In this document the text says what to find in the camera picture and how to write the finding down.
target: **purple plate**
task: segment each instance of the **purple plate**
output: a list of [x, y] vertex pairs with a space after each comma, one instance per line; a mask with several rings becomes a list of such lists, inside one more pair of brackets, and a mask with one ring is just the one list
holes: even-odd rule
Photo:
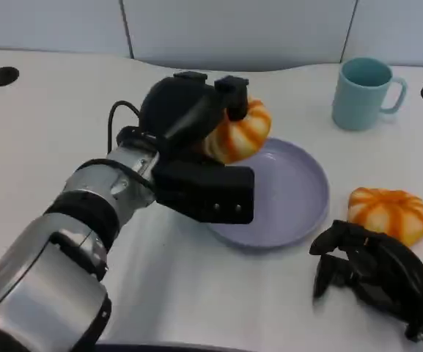
[[328, 212], [328, 181], [305, 150], [268, 139], [252, 157], [236, 163], [255, 172], [254, 220], [247, 225], [210, 224], [227, 240], [259, 249], [286, 246], [315, 231]]

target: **mug handle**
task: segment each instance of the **mug handle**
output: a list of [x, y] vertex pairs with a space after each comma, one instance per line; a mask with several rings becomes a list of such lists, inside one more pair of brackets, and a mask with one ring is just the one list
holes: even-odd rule
[[392, 82], [397, 82], [398, 84], [400, 84], [402, 86], [402, 91], [400, 92], [399, 98], [397, 99], [397, 102], [395, 103], [394, 106], [392, 106], [391, 108], [388, 109], [384, 109], [384, 108], [380, 108], [380, 112], [383, 112], [384, 114], [394, 114], [396, 113], [399, 108], [401, 107], [405, 96], [407, 94], [407, 82], [405, 81], [405, 79], [400, 78], [400, 77], [393, 77]]

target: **toy pumpkin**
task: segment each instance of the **toy pumpkin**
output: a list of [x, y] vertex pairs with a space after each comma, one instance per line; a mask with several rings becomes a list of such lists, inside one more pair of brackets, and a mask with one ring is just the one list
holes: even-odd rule
[[224, 119], [202, 143], [203, 152], [223, 164], [234, 163], [255, 154], [270, 132], [271, 116], [263, 103], [249, 97], [247, 115], [231, 121]]
[[350, 195], [348, 221], [411, 246], [423, 238], [423, 200], [405, 191], [360, 187]]

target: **teal mug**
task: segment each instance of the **teal mug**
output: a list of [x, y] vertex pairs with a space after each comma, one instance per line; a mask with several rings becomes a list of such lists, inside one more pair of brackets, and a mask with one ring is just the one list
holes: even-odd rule
[[[384, 109], [382, 103], [391, 82], [400, 84], [402, 91], [394, 106]], [[388, 65], [368, 57], [352, 59], [340, 70], [332, 117], [345, 130], [366, 130], [375, 124], [380, 112], [397, 112], [406, 93], [407, 82], [394, 77]]]

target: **table surface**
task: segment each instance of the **table surface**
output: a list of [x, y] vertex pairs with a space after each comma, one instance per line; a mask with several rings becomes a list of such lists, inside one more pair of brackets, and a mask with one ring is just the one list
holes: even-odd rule
[[[108, 110], [139, 106], [175, 70], [112, 56], [0, 51], [20, 78], [0, 87], [0, 256], [39, 216], [84, 161], [106, 153]], [[358, 186], [401, 188], [423, 198], [423, 68], [394, 67], [408, 82], [394, 120], [351, 133], [330, 118], [338, 65], [239, 73], [273, 114], [271, 136], [291, 141], [323, 166], [331, 187], [326, 228], [345, 219]], [[224, 73], [209, 73], [210, 80]], [[392, 87], [386, 105], [395, 100]], [[115, 130], [136, 124], [119, 109]], [[318, 258], [314, 233], [297, 246], [245, 254], [209, 229], [154, 204], [124, 227], [104, 282], [114, 302], [103, 339], [189, 342], [253, 351], [423, 351], [404, 326], [331, 288], [312, 306]], [[423, 241], [413, 250], [423, 260]]]

